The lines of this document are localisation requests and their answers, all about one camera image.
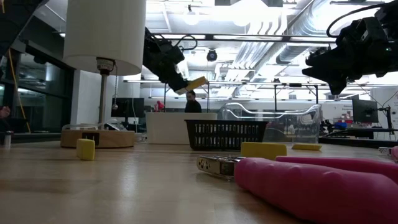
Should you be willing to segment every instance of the wooden table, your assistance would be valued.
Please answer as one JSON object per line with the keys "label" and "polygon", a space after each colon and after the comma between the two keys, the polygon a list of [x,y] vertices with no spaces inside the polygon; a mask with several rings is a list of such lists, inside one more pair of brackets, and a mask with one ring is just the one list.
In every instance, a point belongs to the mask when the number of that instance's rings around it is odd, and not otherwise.
{"label": "wooden table", "polygon": [[[226,182],[197,170],[188,146],[137,144],[98,149],[79,161],[59,142],[0,149],[0,220],[19,223],[304,223]],[[377,149],[324,146],[295,156],[389,161]]]}

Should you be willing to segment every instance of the black basket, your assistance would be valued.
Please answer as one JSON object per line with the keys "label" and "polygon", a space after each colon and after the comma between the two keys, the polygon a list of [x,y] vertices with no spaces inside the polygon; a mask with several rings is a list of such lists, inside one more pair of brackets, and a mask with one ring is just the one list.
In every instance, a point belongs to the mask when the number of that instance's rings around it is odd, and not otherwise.
{"label": "black basket", "polygon": [[241,150],[242,142],[262,142],[267,121],[185,120],[193,150]]}

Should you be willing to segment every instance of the yellow foam block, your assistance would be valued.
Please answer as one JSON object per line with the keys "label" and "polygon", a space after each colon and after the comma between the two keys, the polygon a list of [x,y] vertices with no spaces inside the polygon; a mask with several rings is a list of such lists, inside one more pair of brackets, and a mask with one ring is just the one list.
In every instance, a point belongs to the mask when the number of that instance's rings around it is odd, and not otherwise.
{"label": "yellow foam block", "polygon": [[275,160],[277,156],[286,156],[287,148],[285,144],[243,142],[241,146],[241,155],[244,157],[260,157]]}
{"label": "yellow foam block", "polygon": [[298,150],[313,150],[313,151],[319,151],[322,148],[322,145],[319,144],[294,144],[292,149],[298,149]]}
{"label": "yellow foam block", "polygon": [[77,139],[76,154],[81,160],[94,160],[95,141],[90,139]]}
{"label": "yellow foam block", "polygon": [[207,79],[205,77],[200,77],[200,78],[197,78],[197,79],[195,79],[193,81],[190,81],[188,83],[187,87],[182,88],[181,90],[177,90],[176,93],[181,95],[181,94],[184,94],[184,93],[186,93],[186,92],[188,92],[190,90],[194,90],[194,89],[198,88],[199,86],[202,86],[202,85],[204,85],[206,83],[207,83]]}

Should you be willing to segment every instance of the transparent container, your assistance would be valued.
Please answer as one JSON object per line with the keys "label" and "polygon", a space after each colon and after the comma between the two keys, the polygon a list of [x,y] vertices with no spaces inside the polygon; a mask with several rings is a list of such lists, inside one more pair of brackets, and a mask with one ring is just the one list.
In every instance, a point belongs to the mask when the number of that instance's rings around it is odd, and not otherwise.
{"label": "transparent container", "polygon": [[218,119],[268,121],[264,142],[318,143],[321,108],[321,105],[313,105],[307,110],[253,112],[240,103],[227,103],[219,110]]}

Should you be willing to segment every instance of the yellow cable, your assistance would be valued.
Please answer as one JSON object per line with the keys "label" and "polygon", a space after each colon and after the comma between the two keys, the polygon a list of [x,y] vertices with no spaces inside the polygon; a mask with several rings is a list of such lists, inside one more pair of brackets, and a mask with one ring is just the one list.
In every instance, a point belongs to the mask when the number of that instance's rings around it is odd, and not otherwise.
{"label": "yellow cable", "polygon": [[[4,8],[4,0],[1,0],[1,3],[2,3],[2,4],[1,4],[1,6],[2,6],[2,13],[5,14],[5,13],[6,13],[6,9]],[[19,106],[21,107],[22,115],[23,115],[24,119],[26,120],[27,129],[28,129],[29,133],[32,133],[32,132],[30,131],[29,122],[28,122],[28,120],[26,119],[26,116],[25,116],[25,111],[24,111],[24,107],[23,107],[22,102],[21,102],[21,98],[20,98],[20,96],[19,96],[19,94],[18,94],[17,80],[16,80],[16,76],[15,76],[14,65],[12,64],[12,57],[11,57],[11,51],[10,51],[10,49],[8,49],[8,57],[9,57],[9,60],[10,60],[12,78],[14,79],[14,86],[15,86],[15,91],[16,91],[17,96],[18,96]]]}

